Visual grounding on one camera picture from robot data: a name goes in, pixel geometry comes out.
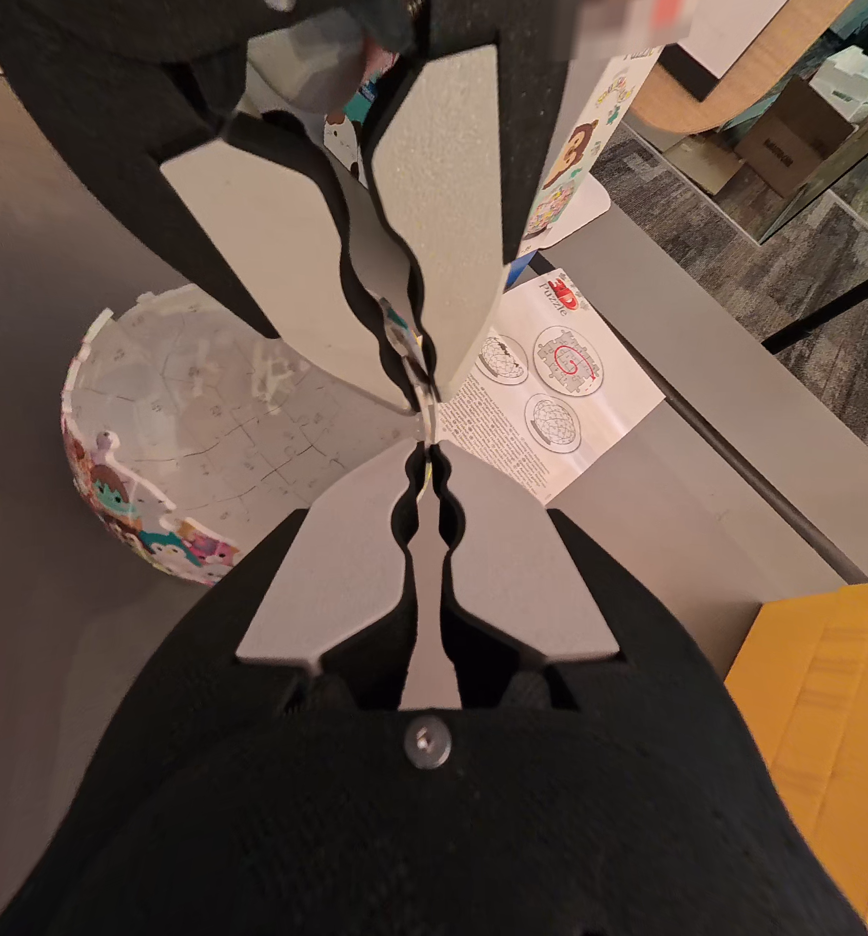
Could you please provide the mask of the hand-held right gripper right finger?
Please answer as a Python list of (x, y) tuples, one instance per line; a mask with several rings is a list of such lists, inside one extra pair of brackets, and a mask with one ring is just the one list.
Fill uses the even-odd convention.
[(610, 660), (618, 642), (543, 504), (455, 443), (431, 449), (446, 606), (538, 664)]

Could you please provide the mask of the single curved puzzle piece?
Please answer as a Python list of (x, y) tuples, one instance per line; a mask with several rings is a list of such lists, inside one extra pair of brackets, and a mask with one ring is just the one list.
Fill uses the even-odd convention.
[(385, 334), (401, 359), (414, 392), (417, 411), (428, 411), (435, 406), (436, 397), (424, 357), (423, 339), (414, 327), (394, 310), (386, 298), (378, 297), (377, 301), (382, 312)]

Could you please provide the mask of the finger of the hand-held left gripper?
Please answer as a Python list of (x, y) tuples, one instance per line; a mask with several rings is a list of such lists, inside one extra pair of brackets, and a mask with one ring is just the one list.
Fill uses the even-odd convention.
[(503, 259), (498, 51), (488, 44), (406, 75), (373, 139), (370, 177), (420, 275), (417, 321), (440, 401), (458, 392), (508, 275)]
[(403, 413), (420, 406), (353, 262), (339, 177), (285, 111), (239, 112), (160, 173), (282, 341), (311, 364)]

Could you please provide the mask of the colourful puzzle ball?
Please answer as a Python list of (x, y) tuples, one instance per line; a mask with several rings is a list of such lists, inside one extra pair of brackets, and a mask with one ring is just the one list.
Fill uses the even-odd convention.
[(207, 587), (346, 474), (425, 437), (422, 416), (348, 387), (195, 286), (96, 318), (67, 373), (61, 429), (107, 530)]

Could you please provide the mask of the black metal leg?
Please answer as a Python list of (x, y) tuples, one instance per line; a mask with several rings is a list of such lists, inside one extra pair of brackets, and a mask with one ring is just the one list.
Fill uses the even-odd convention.
[(832, 299), (821, 308), (792, 321), (781, 330), (765, 338), (761, 345), (772, 355), (797, 345), (815, 331), (868, 301), (868, 278)]

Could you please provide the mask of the folded instruction leaflet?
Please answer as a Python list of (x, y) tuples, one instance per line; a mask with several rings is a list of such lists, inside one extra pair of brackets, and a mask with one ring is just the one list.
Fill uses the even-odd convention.
[(547, 506), (663, 400), (556, 268), (500, 299), (473, 368), (437, 415), (448, 441)]

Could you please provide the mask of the cardboard box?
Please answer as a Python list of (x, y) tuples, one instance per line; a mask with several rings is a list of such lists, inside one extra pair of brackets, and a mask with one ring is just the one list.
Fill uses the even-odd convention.
[(787, 197), (855, 128), (805, 79), (793, 77), (734, 152), (773, 191)]

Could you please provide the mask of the stack of white boxes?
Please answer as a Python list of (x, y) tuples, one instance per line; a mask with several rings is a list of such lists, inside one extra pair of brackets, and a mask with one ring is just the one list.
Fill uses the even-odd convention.
[(868, 117), (868, 55), (852, 45), (828, 57), (809, 86), (847, 122)]

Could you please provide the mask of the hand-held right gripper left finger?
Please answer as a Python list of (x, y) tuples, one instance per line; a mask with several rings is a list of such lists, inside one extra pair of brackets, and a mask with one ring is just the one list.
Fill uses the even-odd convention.
[(321, 669), (323, 657), (395, 610), (406, 549), (395, 509), (415, 502), (421, 442), (400, 441), (338, 480), (311, 506), (237, 647), (244, 663)]

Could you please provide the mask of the yellow plastic bin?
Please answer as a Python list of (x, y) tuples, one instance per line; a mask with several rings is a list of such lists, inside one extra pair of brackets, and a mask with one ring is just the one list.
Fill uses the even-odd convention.
[(794, 825), (868, 926), (868, 584), (763, 605), (725, 685)]

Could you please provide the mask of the white sign board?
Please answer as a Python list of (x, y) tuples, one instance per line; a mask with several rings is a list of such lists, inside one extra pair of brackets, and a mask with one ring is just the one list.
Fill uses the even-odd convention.
[(848, 6), (849, 1), (784, 2), (703, 101), (656, 64), (629, 114), (682, 137), (714, 130), (757, 103)]

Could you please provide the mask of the colourful puzzle box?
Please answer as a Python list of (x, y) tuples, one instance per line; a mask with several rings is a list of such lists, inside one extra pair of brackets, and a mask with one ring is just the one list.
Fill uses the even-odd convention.
[[(607, 64), (537, 189), (518, 257), (543, 250), (546, 232), (561, 216), (576, 189), (592, 174), (605, 144), (625, 117), (661, 52), (662, 47), (654, 47), (615, 57)], [(342, 110), (325, 117), (323, 123), (324, 148), (363, 185), (367, 184), (367, 177), (358, 139), (362, 125), (355, 117), (368, 115), (375, 91), (373, 82), (364, 84)]]

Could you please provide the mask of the white sign stand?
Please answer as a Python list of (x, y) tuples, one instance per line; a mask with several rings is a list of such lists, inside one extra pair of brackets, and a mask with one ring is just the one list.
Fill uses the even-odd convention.
[(606, 214), (612, 199), (603, 183), (589, 175), (576, 189), (567, 207), (545, 234), (543, 249), (556, 245)]

